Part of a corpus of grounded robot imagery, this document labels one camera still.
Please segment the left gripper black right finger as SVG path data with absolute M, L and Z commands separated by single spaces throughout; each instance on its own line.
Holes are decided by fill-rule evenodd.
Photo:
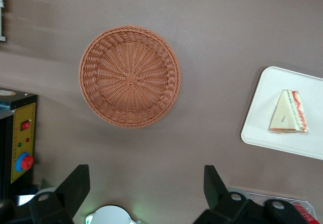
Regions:
M 213 165 L 204 166 L 203 190 L 208 209 L 195 223 L 254 223 L 245 215 L 248 199 L 238 192 L 229 192 Z

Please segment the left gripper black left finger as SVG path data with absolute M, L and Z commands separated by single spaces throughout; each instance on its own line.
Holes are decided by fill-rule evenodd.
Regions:
M 73 223 L 89 191 L 89 166 L 81 164 L 54 191 L 43 191 L 28 203 L 32 222 Z

